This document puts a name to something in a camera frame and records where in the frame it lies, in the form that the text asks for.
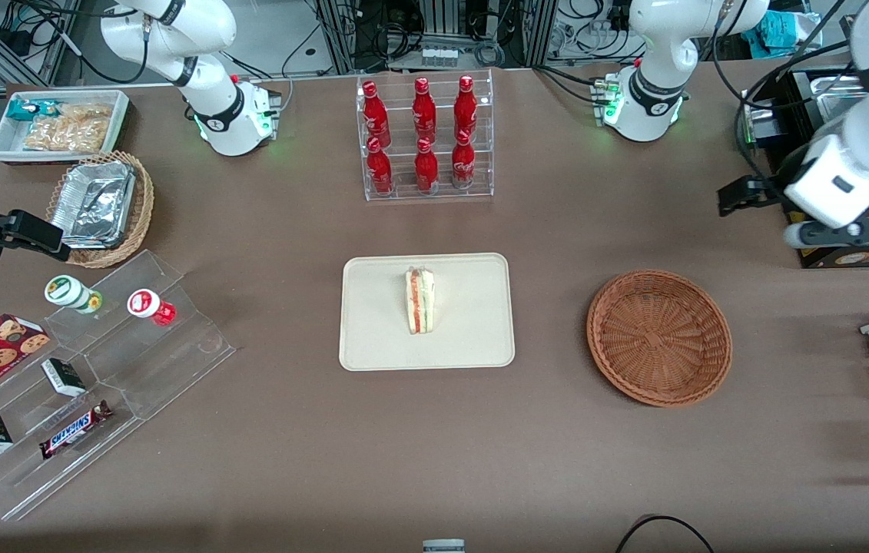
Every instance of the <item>brown table surface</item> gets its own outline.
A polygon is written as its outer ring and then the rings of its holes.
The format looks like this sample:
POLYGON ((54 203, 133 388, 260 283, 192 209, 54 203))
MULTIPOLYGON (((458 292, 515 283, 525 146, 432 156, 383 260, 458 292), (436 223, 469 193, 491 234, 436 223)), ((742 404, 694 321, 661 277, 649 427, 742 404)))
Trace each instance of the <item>brown table surface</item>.
MULTIPOLYGON (((725 67, 744 87, 767 66, 725 67)), ((646 512, 719 551, 869 551, 869 270, 798 269, 775 207, 718 218, 715 190, 747 168, 714 69, 651 144, 536 73, 494 77, 497 194, 476 204, 364 202, 354 78, 300 81, 280 140, 240 158, 199 140, 174 88, 129 88, 124 149, 157 189, 145 245, 240 351, 0 522, 0 551, 612 551, 646 512), (348 259, 483 251, 509 260, 510 366, 340 367, 348 259), (592 295, 643 267, 725 311, 734 364, 701 405, 639 405, 586 349, 592 295)), ((61 172, 0 164, 0 210, 43 214, 61 172)), ((62 269, 6 252, 0 313, 50 314, 62 269)), ((658 522, 628 551, 700 547, 658 522)))

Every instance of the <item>coca-cola bottle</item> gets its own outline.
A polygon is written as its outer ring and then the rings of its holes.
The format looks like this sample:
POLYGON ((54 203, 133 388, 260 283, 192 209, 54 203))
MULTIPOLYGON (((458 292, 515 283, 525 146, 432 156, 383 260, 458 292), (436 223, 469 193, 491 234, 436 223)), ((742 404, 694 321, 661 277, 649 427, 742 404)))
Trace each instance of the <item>coca-cola bottle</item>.
POLYGON ((437 194, 437 157, 431 153, 431 140, 417 139, 417 157, 413 160, 417 172, 417 190, 424 196, 437 194))
POLYGON ((367 140, 367 167, 370 169, 370 179, 376 189, 376 194, 389 196, 393 192, 393 172, 390 169, 390 159, 380 146, 378 137, 367 140))
POLYGON ((479 101, 473 89, 476 82, 470 75, 463 75, 458 80, 458 98, 455 99, 455 136, 458 131, 466 131, 469 137, 476 135, 476 108, 479 101))
POLYGON ((431 98, 430 84, 424 77, 413 82, 413 126, 417 137, 424 137, 434 144, 437 138, 437 108, 431 98))
POLYGON ((460 190, 469 189, 476 176, 476 151, 472 148, 472 137, 459 130, 455 142, 455 150, 451 150, 451 184, 460 190))
POLYGON ((367 103, 363 106, 363 116, 367 120, 370 136, 379 139, 380 147, 390 146, 390 119, 386 115, 386 105, 376 94, 376 83, 365 81, 363 95, 367 97, 367 103))

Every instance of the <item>small jar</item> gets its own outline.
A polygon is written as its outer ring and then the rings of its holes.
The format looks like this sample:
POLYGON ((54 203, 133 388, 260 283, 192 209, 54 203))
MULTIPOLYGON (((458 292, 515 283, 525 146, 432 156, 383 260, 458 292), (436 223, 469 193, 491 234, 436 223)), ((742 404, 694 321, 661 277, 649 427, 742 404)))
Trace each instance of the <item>small jar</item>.
POLYGON ((79 279, 68 274, 59 274, 45 284, 45 299, 55 305, 75 309, 83 315, 103 306, 103 294, 87 288, 79 279))
POLYGON ((141 288, 136 293, 130 294, 128 311, 134 317, 150 318, 158 326, 171 325, 171 321, 174 321, 174 316, 177 315, 174 305, 161 300, 159 295, 147 288, 141 288))

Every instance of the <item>wicker basket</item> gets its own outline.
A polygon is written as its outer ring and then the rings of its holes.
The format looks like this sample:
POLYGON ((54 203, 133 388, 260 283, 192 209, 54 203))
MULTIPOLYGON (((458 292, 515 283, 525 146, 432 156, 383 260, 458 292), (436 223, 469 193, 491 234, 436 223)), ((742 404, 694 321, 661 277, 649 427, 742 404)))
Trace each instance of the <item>wicker basket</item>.
POLYGON ((665 270, 609 281, 588 311, 588 344, 616 388, 651 406, 700 402, 731 367, 725 315, 704 290, 665 270))
MULTIPOLYGON (((126 231, 124 241, 118 247, 110 250, 72 250, 66 263, 80 265, 87 267, 87 269, 104 269, 104 267, 117 265, 117 263, 137 253, 141 242, 144 241, 144 236, 147 234, 147 227, 151 224, 151 210, 154 209, 154 185, 151 183, 151 175, 147 174, 144 165, 140 164, 136 157, 123 151, 111 151, 110 154, 96 155, 96 157, 90 157, 89 160, 80 161, 80 164, 105 164, 108 161, 123 161, 137 171, 134 196, 130 200, 128 231, 126 231)), ((58 179, 58 186, 55 186, 55 192, 51 193, 51 202, 48 203, 48 209, 45 210, 45 220, 51 220, 64 182, 65 175, 62 175, 62 178, 58 179)))

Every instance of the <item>acrylic bottle rack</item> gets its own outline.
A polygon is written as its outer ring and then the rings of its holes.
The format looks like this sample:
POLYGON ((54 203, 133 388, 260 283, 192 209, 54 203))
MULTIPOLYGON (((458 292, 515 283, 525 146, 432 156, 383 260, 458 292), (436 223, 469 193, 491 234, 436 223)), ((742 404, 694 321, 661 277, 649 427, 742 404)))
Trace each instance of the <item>acrylic bottle rack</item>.
POLYGON ((356 116, 360 132, 360 157, 363 160, 363 189, 367 200, 433 200, 465 199, 492 196, 495 191, 493 135, 493 74, 489 71, 444 71, 402 75, 384 73, 360 77, 357 82, 356 116), (458 98, 458 80, 470 75, 476 94, 476 133, 472 147, 476 151, 476 172, 469 189, 459 190, 451 184, 451 151, 455 147, 455 98, 458 98), (423 76, 430 82, 430 94, 437 106, 437 137, 434 155, 438 160, 440 187, 434 196, 425 196, 417 190, 413 159, 417 153, 417 133, 413 128, 413 80, 423 76), (390 120, 391 144, 386 148, 393 171, 394 191, 381 196, 370 179, 367 168, 367 126, 363 118, 363 83, 374 81, 379 98, 386 105, 390 120))
POLYGON ((181 274, 150 251, 91 286, 104 297, 91 315, 59 309, 45 319, 52 342, 0 382, 0 416, 14 445, 0 452, 0 512, 27 515, 110 448, 202 379, 235 349, 179 286, 181 274), (168 326, 138 319, 126 299, 150 288, 174 304, 168 326), (41 361, 69 361, 87 391, 69 398, 52 389, 41 361), (50 459, 38 444, 105 400, 112 411, 97 427, 50 459))

